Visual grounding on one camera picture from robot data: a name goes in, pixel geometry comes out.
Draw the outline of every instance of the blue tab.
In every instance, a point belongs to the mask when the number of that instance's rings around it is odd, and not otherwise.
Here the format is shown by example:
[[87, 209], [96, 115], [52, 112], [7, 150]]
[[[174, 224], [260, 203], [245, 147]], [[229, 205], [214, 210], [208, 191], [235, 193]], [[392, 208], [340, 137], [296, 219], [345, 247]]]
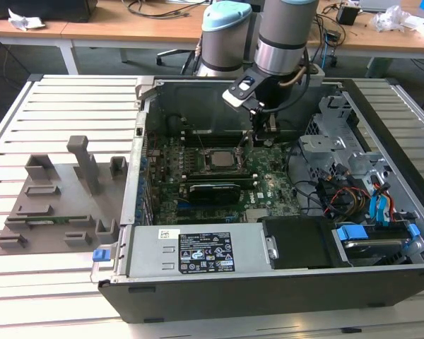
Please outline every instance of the blue tab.
[[344, 231], [344, 227], [338, 228], [338, 236], [339, 239], [343, 242], [348, 239], [346, 232]]
[[376, 221], [381, 222], [384, 226], [388, 226], [388, 222], [384, 219], [384, 209], [387, 207], [388, 199], [386, 196], [380, 196], [379, 208], [377, 210]]
[[350, 224], [338, 228], [338, 236], [341, 241], [369, 238], [363, 225]]
[[112, 252], [109, 249], [95, 249], [93, 251], [93, 261], [95, 263], [101, 261], [110, 261]]
[[369, 216], [371, 219], [375, 218], [375, 212], [377, 211], [377, 196], [372, 196], [369, 205]]
[[420, 235], [421, 234], [421, 232], [419, 232], [419, 228], [418, 228], [418, 226], [416, 226], [416, 224], [410, 224], [409, 226], [408, 226], [408, 231], [410, 231], [410, 233], [411, 233], [411, 236], [414, 238], [414, 237], [417, 237], [418, 235]]

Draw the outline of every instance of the warning label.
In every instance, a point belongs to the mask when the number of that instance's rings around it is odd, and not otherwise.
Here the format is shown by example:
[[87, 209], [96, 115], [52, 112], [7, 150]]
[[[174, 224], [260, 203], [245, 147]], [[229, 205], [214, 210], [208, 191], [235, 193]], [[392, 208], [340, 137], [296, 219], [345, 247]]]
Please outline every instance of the warning label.
[[179, 272], [234, 272], [231, 235], [224, 233], [179, 234]]

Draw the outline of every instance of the computer case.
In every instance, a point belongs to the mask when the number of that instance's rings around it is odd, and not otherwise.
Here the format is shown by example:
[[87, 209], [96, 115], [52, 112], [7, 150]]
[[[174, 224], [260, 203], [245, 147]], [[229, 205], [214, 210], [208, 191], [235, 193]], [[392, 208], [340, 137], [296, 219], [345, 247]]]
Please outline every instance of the computer case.
[[0, 0], [0, 19], [8, 18], [11, 9], [20, 16], [86, 23], [97, 3], [98, 0]]

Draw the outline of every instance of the blue drive bracket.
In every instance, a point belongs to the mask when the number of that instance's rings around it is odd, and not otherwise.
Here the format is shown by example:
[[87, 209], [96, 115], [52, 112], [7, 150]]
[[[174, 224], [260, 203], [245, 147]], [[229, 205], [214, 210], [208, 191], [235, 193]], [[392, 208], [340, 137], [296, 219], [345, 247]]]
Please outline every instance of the blue drive bracket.
[[337, 232], [342, 242], [346, 240], [369, 239], [363, 225], [342, 225], [337, 229]]
[[388, 226], [388, 222], [384, 219], [384, 209], [387, 207], [388, 199], [386, 196], [380, 196], [379, 207], [375, 220], [381, 222], [384, 226]]
[[377, 196], [373, 195], [372, 198], [370, 199], [370, 204], [369, 204], [369, 216], [371, 217], [371, 219], [375, 218], [376, 212], [377, 212]]

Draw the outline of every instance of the office chair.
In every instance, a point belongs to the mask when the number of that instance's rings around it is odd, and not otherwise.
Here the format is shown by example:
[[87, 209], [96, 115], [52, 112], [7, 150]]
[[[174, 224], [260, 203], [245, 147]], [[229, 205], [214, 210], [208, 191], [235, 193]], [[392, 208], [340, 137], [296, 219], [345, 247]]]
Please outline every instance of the office chair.
[[185, 74], [185, 71], [189, 68], [190, 63], [195, 57], [195, 51], [189, 51], [188, 49], [172, 49], [170, 51], [157, 54], [155, 62], [159, 66], [164, 66], [165, 64], [163, 63], [163, 60], [162, 60], [163, 57], [168, 57], [170, 55], [177, 55], [177, 54], [183, 54], [183, 53], [189, 53], [189, 56], [187, 57], [185, 64], [182, 66], [181, 76], [183, 76]]

